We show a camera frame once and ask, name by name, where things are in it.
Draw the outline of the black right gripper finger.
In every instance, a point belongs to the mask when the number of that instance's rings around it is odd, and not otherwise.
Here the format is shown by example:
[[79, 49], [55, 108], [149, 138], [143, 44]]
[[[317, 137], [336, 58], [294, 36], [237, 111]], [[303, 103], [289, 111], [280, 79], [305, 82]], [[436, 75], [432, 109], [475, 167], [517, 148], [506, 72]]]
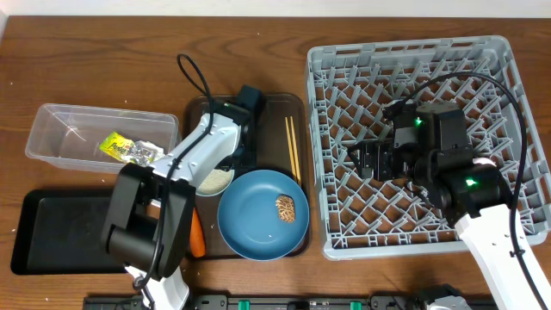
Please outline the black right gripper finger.
[[347, 148], [347, 152], [370, 152], [370, 148], [373, 145], [373, 142], [370, 140], [364, 140], [361, 142], [358, 142], [354, 144], [353, 146], [350, 146]]
[[364, 163], [362, 152], [354, 151], [354, 150], [348, 150], [347, 151], [348, 158], [352, 161], [355, 169], [356, 174], [359, 177], [366, 177], [367, 176], [367, 166]]

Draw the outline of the light blue rice bowl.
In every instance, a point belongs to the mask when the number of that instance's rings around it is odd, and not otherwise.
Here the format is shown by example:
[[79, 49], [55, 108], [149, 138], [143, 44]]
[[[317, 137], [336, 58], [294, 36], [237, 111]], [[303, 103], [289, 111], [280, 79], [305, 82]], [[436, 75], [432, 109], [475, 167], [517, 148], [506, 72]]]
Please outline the light blue rice bowl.
[[199, 196], [214, 196], [226, 190], [235, 176], [234, 170], [212, 170], [198, 187]]

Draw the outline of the pink cup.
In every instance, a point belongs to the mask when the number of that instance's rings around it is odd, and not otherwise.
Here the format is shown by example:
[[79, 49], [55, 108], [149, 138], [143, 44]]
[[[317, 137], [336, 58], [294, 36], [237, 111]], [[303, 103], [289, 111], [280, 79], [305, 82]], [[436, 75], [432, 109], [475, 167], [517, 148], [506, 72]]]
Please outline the pink cup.
[[476, 169], [496, 169], [497, 165], [489, 158], [474, 158], [473, 164]]

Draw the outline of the green snack wrapper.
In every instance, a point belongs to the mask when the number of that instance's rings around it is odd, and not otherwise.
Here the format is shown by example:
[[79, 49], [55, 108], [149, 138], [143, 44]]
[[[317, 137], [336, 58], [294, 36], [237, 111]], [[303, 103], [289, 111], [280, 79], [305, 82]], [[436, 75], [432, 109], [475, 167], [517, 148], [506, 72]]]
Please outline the green snack wrapper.
[[117, 132], [112, 132], [100, 145], [99, 149], [125, 164], [132, 163], [148, 166], [164, 156], [164, 149], [152, 142], [128, 139]]

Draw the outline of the orange carrot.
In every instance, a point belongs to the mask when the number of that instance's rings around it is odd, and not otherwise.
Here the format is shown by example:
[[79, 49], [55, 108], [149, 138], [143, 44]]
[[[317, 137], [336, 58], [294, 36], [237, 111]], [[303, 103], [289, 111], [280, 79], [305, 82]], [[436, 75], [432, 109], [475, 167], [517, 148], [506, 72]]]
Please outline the orange carrot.
[[193, 210], [190, 235], [189, 235], [189, 248], [193, 257], [204, 257], [206, 254], [206, 245], [204, 241], [201, 222], [196, 209]]

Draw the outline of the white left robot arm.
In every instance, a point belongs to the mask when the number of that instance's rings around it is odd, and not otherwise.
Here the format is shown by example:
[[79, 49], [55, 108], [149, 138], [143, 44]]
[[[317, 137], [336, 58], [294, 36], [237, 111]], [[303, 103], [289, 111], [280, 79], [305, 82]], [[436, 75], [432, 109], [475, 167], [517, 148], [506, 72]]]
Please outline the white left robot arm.
[[196, 191], [217, 166], [252, 168], [257, 121], [266, 104], [245, 85], [237, 97], [207, 100], [197, 127], [146, 167], [119, 172], [102, 229], [102, 248], [125, 265], [145, 309], [182, 309], [189, 298], [180, 263], [189, 247]]

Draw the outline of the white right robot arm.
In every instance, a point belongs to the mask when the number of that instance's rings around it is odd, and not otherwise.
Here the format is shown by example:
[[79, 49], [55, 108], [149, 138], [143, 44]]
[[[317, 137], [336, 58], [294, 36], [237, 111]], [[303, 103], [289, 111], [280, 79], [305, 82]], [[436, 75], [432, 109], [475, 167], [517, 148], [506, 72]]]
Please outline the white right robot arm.
[[408, 104], [393, 137], [364, 140], [347, 155], [361, 178], [406, 179], [426, 189], [466, 244], [500, 309], [548, 309], [550, 283], [520, 225], [511, 187], [489, 158], [478, 158], [466, 118], [451, 102]]

